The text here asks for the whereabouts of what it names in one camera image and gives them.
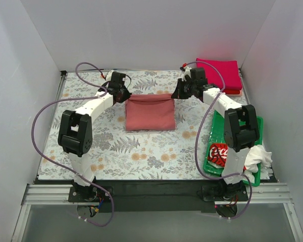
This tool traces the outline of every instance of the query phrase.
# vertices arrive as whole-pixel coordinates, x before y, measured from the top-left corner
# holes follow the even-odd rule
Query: red towel
[[[226,92],[227,94],[237,94],[232,90],[240,91],[242,89],[242,83],[239,76],[237,61],[232,60],[229,62],[220,62],[217,60],[208,60],[200,58],[196,58],[196,60],[207,62],[218,69],[226,84],[226,89],[224,90],[224,92]],[[206,71],[206,78],[208,79],[208,83],[215,84],[220,89],[223,87],[222,80],[220,79],[218,73],[213,70],[213,68],[203,63],[197,63],[196,66],[204,68],[204,70]]]
[[[174,130],[171,94],[132,94],[126,101],[126,130]]]

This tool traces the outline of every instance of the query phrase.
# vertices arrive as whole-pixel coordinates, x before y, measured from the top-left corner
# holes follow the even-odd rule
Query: cable connector
[[[187,66],[187,63],[184,63],[181,67],[180,67],[180,70],[185,72],[185,67]]]

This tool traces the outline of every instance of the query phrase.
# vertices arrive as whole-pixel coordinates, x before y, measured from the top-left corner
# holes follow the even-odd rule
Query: white wall
[[[60,70],[242,64],[275,0],[21,0]]]
[[[303,229],[303,0],[276,0],[241,70]]]
[[[60,73],[19,0],[0,0],[0,242],[10,241],[39,157],[31,145],[35,114],[54,100]],[[38,122],[42,148],[51,114]]]

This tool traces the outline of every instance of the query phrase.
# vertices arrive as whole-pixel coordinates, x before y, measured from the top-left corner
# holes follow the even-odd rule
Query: pink cloth
[[[171,94],[132,94],[126,101],[126,130],[174,130]]]
[[[242,83],[239,76],[237,61],[232,60],[229,62],[220,62],[217,60],[208,60],[208,59],[200,59],[200,58],[196,58],[196,60],[207,62],[218,69],[226,84],[226,89],[224,90],[225,92],[228,93],[231,90],[239,91],[242,89]],[[208,79],[208,83],[216,84],[220,89],[223,87],[222,81],[218,73],[215,70],[213,70],[212,67],[203,63],[196,63],[196,66],[204,68],[204,70],[206,71],[206,78]]]

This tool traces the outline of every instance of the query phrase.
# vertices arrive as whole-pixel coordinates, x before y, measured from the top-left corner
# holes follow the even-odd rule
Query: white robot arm
[[[66,110],[62,114],[58,144],[70,158],[72,168],[89,181],[95,179],[87,154],[92,146],[92,123],[114,103],[123,102],[130,97],[131,93],[124,86],[125,77],[122,73],[108,72],[103,84],[108,91],[105,96],[100,97],[105,92],[98,90],[97,99],[88,101],[74,111]],[[90,186],[78,176],[75,177],[74,183],[82,187]]]
[[[210,105],[220,89],[208,84],[203,68],[182,67],[184,73],[178,80],[172,98],[187,99],[194,95],[204,103]],[[257,116],[252,105],[241,105],[222,93],[213,108],[225,119],[224,138],[228,145],[228,155],[222,176],[233,173],[242,174],[246,156],[255,141],[259,138]],[[245,121],[240,126],[239,120]],[[242,176],[224,178],[227,185],[240,183]]]

